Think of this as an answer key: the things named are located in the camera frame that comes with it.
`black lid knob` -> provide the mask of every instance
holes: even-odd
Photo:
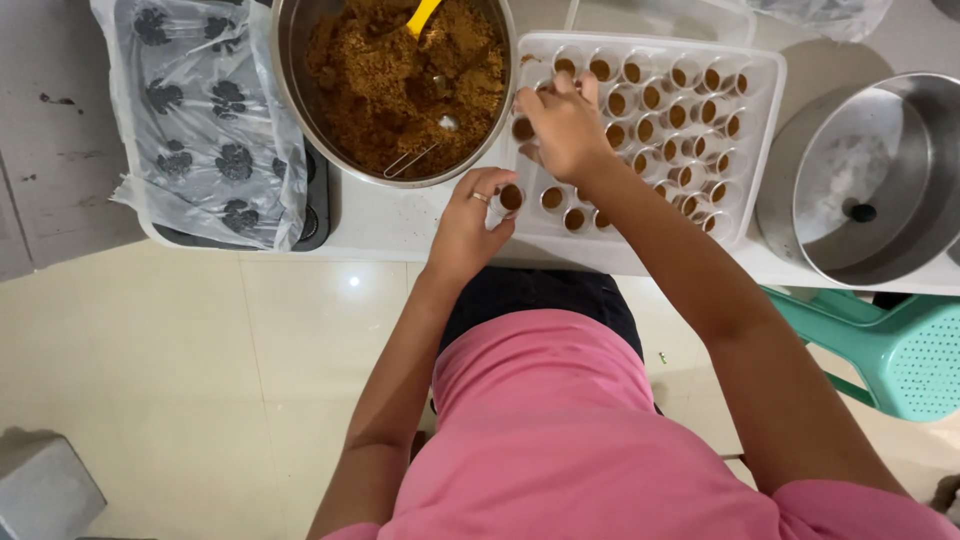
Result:
[[[857,223],[870,223],[876,219],[873,205],[856,205],[850,209],[850,218]]]

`white floor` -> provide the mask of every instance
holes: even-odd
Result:
[[[109,501],[91,535],[303,540],[420,269],[148,241],[0,283],[0,428],[69,438]],[[652,281],[617,280],[665,414],[738,453],[697,336]],[[850,407],[914,497],[960,472],[960,416]]]

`plastic wrap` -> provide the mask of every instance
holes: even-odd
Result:
[[[861,41],[869,36],[891,4],[893,0],[747,0],[758,12],[836,41]]]
[[[306,205],[296,122],[278,102],[270,10],[252,0],[91,0],[130,174],[113,200],[158,224],[290,251]]]

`hand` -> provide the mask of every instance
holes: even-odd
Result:
[[[492,231],[484,221],[487,204],[473,196],[492,198],[500,184],[516,180],[516,173],[497,167],[473,169],[453,188],[430,246],[424,273],[443,284],[463,288],[514,233],[513,219],[504,219]]]
[[[540,146],[526,143],[520,152],[539,163],[557,180],[580,184],[598,161],[616,153],[600,126],[597,79],[587,72],[580,77],[581,91],[566,72],[558,73],[549,90],[521,88],[516,107],[530,118]]]

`white table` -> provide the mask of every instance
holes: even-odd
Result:
[[[563,0],[556,0],[565,6]],[[565,9],[547,9],[534,0],[514,0],[517,30],[559,29]],[[960,77],[960,24],[928,0],[896,0],[880,27],[862,44],[839,45],[812,32],[760,16],[754,47],[784,54],[788,62],[779,127],[797,110],[835,88],[866,85],[894,73],[937,71]],[[477,166],[502,164],[491,153]],[[326,256],[424,261],[454,182],[416,190],[389,189],[362,182],[337,169],[331,177],[333,232],[320,249]],[[836,287],[816,274],[783,261],[767,248],[754,224],[731,255],[764,284]],[[497,256],[500,264],[538,268],[591,268],[618,275],[646,276],[626,244],[590,243],[518,235]],[[924,268],[879,290],[960,296],[960,266],[941,256]]]

